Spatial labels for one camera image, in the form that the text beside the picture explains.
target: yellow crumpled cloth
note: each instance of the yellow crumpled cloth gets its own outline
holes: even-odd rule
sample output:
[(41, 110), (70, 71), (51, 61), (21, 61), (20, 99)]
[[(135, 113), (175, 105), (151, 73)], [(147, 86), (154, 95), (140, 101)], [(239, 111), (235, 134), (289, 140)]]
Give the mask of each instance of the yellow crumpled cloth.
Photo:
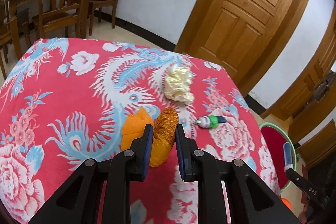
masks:
[(121, 150), (129, 149), (132, 141), (143, 135), (148, 123), (153, 125), (150, 166), (157, 167), (167, 160), (175, 142), (175, 128), (179, 123), (179, 116), (171, 107), (165, 108), (154, 123), (143, 107), (140, 107), (135, 115), (129, 115), (121, 128)]
[(173, 101), (191, 104), (194, 94), (190, 92), (193, 75), (187, 66), (172, 66), (165, 77), (165, 96)]

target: small toy figure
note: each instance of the small toy figure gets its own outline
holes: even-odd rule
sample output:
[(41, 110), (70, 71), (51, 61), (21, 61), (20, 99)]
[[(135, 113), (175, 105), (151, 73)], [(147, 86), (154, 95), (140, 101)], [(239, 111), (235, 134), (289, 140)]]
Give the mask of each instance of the small toy figure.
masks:
[(194, 123), (202, 128), (217, 128), (218, 124), (223, 122), (226, 122), (225, 117), (209, 115), (199, 117)]

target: orange knitted object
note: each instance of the orange knitted object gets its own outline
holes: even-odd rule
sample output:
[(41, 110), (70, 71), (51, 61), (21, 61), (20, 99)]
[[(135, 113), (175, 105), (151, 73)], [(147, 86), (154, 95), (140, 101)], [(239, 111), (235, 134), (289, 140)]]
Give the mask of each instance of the orange knitted object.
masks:
[(175, 129), (179, 116), (175, 109), (165, 108), (154, 123), (150, 166), (157, 167), (168, 159), (175, 142)]
[(179, 116), (175, 109), (164, 109), (153, 123), (151, 117), (143, 107), (135, 115), (127, 117), (121, 128), (121, 150), (131, 147), (134, 139), (143, 135), (146, 124), (153, 125), (153, 143), (150, 166), (157, 167), (164, 163), (175, 142), (175, 128), (179, 123)]

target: green stool rim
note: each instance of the green stool rim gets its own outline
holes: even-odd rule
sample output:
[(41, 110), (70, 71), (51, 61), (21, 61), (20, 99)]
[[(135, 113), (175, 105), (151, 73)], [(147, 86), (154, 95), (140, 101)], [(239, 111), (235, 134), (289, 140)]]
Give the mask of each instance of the green stool rim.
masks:
[[(266, 126), (277, 130), (285, 138), (285, 140), (290, 143), (291, 151), (292, 151), (292, 158), (293, 158), (293, 169), (294, 169), (294, 171), (296, 171), (296, 164), (297, 164), (296, 163), (296, 152), (295, 152), (295, 148), (294, 148), (294, 145), (293, 145), (292, 141), (290, 140), (288, 135), (285, 133), (285, 131), (283, 131), (280, 127), (276, 126), (275, 124), (273, 124), (271, 122), (261, 123), (259, 125), (259, 129), (261, 130), (261, 128), (266, 127)], [(284, 190), (286, 190), (291, 183), (292, 182), (290, 180), (288, 180), (286, 185), (283, 188), (280, 189), (280, 193), (282, 193)]]

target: metal screw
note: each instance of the metal screw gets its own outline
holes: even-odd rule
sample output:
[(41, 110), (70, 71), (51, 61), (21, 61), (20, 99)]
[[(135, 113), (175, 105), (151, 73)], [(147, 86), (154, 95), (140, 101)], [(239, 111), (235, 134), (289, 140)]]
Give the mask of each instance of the metal screw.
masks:
[(244, 162), (241, 159), (235, 159), (233, 163), (238, 167), (241, 167), (244, 164)]
[(201, 149), (197, 149), (194, 151), (194, 155), (198, 157), (202, 157), (204, 155), (204, 151)]
[(125, 155), (126, 157), (130, 157), (130, 156), (132, 156), (133, 154), (134, 154), (133, 150), (128, 149), (128, 150), (125, 150), (125, 151), (124, 151), (124, 155)]
[(94, 165), (94, 164), (95, 164), (95, 161), (92, 160), (92, 159), (89, 159), (89, 160), (86, 160), (86, 161), (85, 161), (85, 165), (86, 165), (86, 166), (92, 166), (92, 165)]

